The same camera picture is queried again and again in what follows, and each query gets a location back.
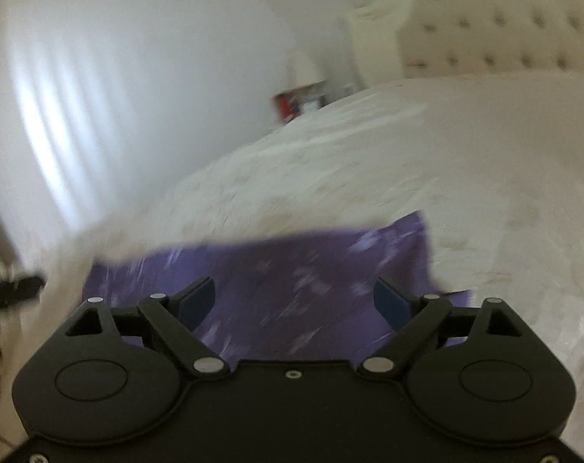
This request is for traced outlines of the purple patterned garment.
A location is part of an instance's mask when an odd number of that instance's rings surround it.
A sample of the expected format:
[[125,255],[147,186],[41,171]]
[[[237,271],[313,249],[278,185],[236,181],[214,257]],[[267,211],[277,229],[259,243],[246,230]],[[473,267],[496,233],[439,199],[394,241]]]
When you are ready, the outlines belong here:
[[115,264],[98,260],[83,298],[134,306],[209,277],[214,307],[193,333],[229,364],[244,358],[358,364],[395,334],[374,307],[377,279],[410,296],[436,294],[430,261],[426,223],[412,212],[383,228],[198,243]]

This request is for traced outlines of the cream floral bedspread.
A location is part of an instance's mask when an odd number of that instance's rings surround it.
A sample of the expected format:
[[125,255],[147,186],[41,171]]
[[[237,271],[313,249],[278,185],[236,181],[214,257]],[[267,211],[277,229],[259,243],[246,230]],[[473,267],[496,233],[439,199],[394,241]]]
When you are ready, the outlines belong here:
[[564,438],[584,456],[584,73],[533,72],[368,89],[44,254],[41,299],[1,321],[0,458],[25,437],[12,381],[76,307],[94,261],[379,228],[415,211],[437,282],[508,301],[574,375]]

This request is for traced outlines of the red bottle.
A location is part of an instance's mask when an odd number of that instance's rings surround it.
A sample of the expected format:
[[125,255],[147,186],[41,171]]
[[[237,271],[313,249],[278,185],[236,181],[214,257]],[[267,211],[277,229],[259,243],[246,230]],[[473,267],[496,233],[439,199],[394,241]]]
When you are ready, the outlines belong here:
[[292,93],[285,92],[275,95],[273,103],[282,123],[287,124],[299,116],[298,104]]

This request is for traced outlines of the cream table lamp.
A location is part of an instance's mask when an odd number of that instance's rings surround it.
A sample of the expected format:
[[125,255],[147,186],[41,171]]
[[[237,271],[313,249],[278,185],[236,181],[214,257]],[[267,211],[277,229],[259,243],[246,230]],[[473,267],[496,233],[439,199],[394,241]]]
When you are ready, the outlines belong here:
[[312,87],[323,82],[319,67],[300,49],[291,49],[286,53],[286,78],[290,90]]

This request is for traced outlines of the cream tufted headboard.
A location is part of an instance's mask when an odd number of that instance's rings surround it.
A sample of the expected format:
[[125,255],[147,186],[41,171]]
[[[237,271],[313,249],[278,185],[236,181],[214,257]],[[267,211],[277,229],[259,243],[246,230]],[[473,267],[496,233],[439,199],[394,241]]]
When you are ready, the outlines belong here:
[[374,0],[344,22],[365,87],[457,74],[584,72],[584,0]]

